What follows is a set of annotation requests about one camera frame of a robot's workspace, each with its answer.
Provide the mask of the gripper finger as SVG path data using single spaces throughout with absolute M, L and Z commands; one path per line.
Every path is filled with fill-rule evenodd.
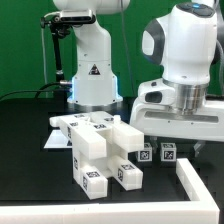
M 153 153 L 156 154 L 159 149 L 158 138 L 156 136 L 150 136 L 149 142 L 152 146 Z
M 205 146 L 206 142 L 204 140 L 198 140 L 195 145 L 193 146 L 195 156 L 198 156 L 200 154 L 200 151 Z

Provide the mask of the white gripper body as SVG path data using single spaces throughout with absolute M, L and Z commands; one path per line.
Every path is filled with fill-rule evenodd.
M 224 142 L 224 102 L 204 101 L 186 114 L 136 99 L 130 125 L 148 136 Z

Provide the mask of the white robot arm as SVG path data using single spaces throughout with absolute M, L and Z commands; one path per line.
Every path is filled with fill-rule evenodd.
M 96 20 L 128 6 L 119 0 L 53 0 L 60 28 L 71 26 L 77 38 L 78 70 L 70 103 L 108 106 L 119 102 L 111 70 L 111 37 Z M 160 79 L 142 83 L 130 124 L 148 136 L 224 142 L 224 102 L 208 100 L 210 66 L 218 45 L 213 4 L 179 3 L 152 20 L 143 32 L 142 52 L 164 68 Z

